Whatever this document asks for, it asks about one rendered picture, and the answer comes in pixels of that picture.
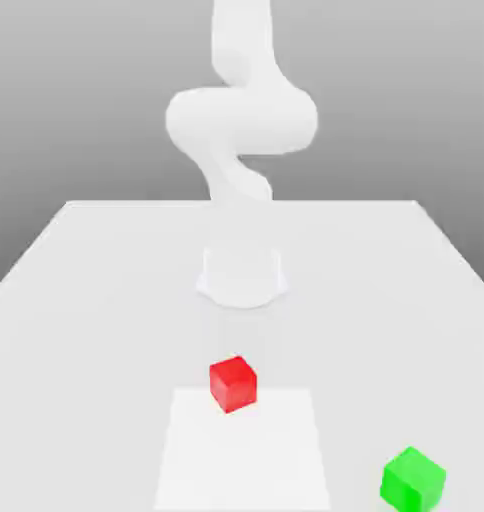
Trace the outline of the small green cube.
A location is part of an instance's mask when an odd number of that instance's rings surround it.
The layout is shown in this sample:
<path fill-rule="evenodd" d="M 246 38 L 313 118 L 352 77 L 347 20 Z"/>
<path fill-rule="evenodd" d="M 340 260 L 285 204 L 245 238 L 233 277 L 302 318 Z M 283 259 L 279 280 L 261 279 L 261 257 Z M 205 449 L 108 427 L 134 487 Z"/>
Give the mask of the small green cube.
<path fill-rule="evenodd" d="M 380 496 L 398 512 L 430 512 L 441 500 L 446 470 L 410 446 L 386 464 Z"/>

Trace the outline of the small red cube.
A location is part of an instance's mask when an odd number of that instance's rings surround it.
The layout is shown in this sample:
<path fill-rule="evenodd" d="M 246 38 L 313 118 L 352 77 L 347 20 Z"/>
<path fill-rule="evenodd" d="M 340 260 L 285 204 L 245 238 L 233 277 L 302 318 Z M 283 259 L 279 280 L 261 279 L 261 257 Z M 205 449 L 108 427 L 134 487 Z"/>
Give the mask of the small red cube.
<path fill-rule="evenodd" d="M 211 364 L 209 379 L 210 392 L 226 414 L 257 401 L 257 375 L 241 356 Z"/>

